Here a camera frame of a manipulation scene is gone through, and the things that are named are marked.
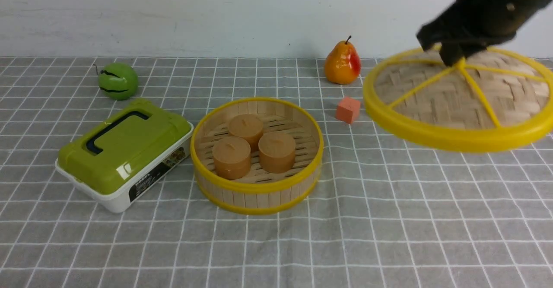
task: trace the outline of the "green lunch box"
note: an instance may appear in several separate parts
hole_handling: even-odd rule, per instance
[[[61,148],[55,166],[78,190],[120,213],[190,155],[193,130],[181,115],[139,98]]]

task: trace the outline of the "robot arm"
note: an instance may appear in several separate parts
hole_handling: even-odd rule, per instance
[[[552,0],[456,0],[435,20],[422,26],[417,39],[424,51],[441,43],[447,66],[513,40],[517,30]]]

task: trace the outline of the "white wall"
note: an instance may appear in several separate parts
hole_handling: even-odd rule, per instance
[[[0,56],[324,57],[418,47],[452,0],[0,0]],[[553,55],[553,9],[505,47]]]

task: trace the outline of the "green lid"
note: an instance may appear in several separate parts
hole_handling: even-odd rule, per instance
[[[100,194],[111,194],[191,129],[184,117],[136,99],[78,140],[58,165]]]

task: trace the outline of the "yellow rim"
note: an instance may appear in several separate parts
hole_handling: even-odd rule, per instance
[[[461,152],[498,152],[518,148],[539,140],[553,129],[553,103],[551,103],[551,99],[547,101],[545,107],[535,117],[532,117],[528,121],[518,125],[502,127],[497,120],[493,109],[486,100],[486,97],[482,93],[482,90],[478,87],[478,84],[476,84],[474,79],[470,77],[466,70],[478,68],[490,72],[528,77],[536,81],[545,82],[547,87],[549,87],[550,93],[553,93],[553,72],[539,62],[514,52],[499,48],[490,48],[489,51],[499,54],[506,54],[516,58],[517,60],[520,60],[521,62],[524,62],[534,68],[543,77],[528,76],[519,72],[470,65],[466,64],[465,60],[461,60],[454,67],[446,68],[443,72],[439,73],[439,75],[428,79],[427,81],[421,83],[421,85],[407,92],[398,100],[386,105],[381,101],[375,92],[375,81],[383,69],[393,64],[403,63],[429,63],[444,65],[442,62],[437,60],[402,60],[405,56],[423,52],[421,48],[417,48],[392,56],[391,58],[378,64],[367,75],[365,83],[363,84],[363,100],[367,113],[376,123],[382,126],[382,128],[390,131],[392,134],[397,135],[400,138],[442,150]],[[467,83],[475,91],[486,111],[488,111],[492,122],[496,125],[495,129],[461,130],[439,127],[410,119],[409,117],[393,110],[393,107],[413,95],[419,89],[438,81],[442,76],[456,70],[463,74]]]
[[[302,112],[305,116],[310,119],[310,121],[313,122],[315,127],[317,128],[317,134],[318,134],[318,150],[317,154],[315,155],[315,158],[313,158],[313,161],[306,166],[301,172],[298,172],[294,176],[285,178],[283,180],[270,182],[268,184],[243,184],[240,182],[227,180],[225,178],[221,178],[217,176],[215,173],[209,171],[201,162],[196,154],[196,134],[198,132],[198,128],[201,127],[207,119],[209,119],[211,116],[213,116],[215,113],[221,111],[222,109],[225,109],[227,107],[230,107],[231,105],[235,105],[238,103],[244,103],[248,101],[270,101],[274,103],[281,103],[284,105],[287,105],[289,107],[293,107],[294,109],[298,110],[299,112]],[[215,110],[211,111],[203,117],[203,119],[200,121],[194,132],[192,133],[192,139],[190,140],[190,156],[192,157],[192,163],[194,164],[194,167],[198,172],[206,178],[209,182],[212,182],[213,184],[225,188],[227,190],[240,192],[240,193],[253,193],[253,194],[263,194],[263,193],[271,193],[271,192],[277,192],[286,190],[287,188],[290,188],[297,184],[298,182],[306,179],[308,176],[313,174],[317,168],[322,162],[322,149],[324,146],[324,142],[322,139],[322,131],[320,127],[317,124],[317,121],[304,109],[301,109],[297,105],[290,103],[288,101],[282,101],[279,99],[274,98],[266,98],[266,97],[254,97],[254,98],[245,98],[245,99],[239,99],[236,101],[231,101],[229,103],[226,103],[224,105],[221,105],[221,107],[216,108]]]
[[[308,195],[315,188],[315,185],[318,182],[318,178],[319,178],[320,174],[321,173],[319,172],[317,177],[315,178],[315,180],[313,181],[313,183],[311,184],[311,186],[307,189],[307,191],[305,193],[303,193],[302,195],[300,195],[296,199],[290,201],[289,203],[286,203],[284,205],[280,205],[278,207],[271,207],[271,208],[268,208],[268,209],[247,209],[245,207],[236,207],[236,206],[233,206],[233,205],[229,205],[229,204],[223,203],[219,199],[216,199],[215,197],[213,197],[213,195],[209,194],[209,192],[204,190],[202,188],[202,186],[198,186],[198,187],[200,188],[200,191],[207,197],[207,199],[210,200],[210,202],[212,202],[213,204],[221,207],[222,209],[226,209],[227,211],[236,212],[236,213],[239,213],[241,215],[271,215],[273,213],[277,213],[277,212],[280,212],[280,211],[285,211],[286,209],[290,209],[290,208],[296,206],[297,204],[299,204],[306,197],[308,197]]]

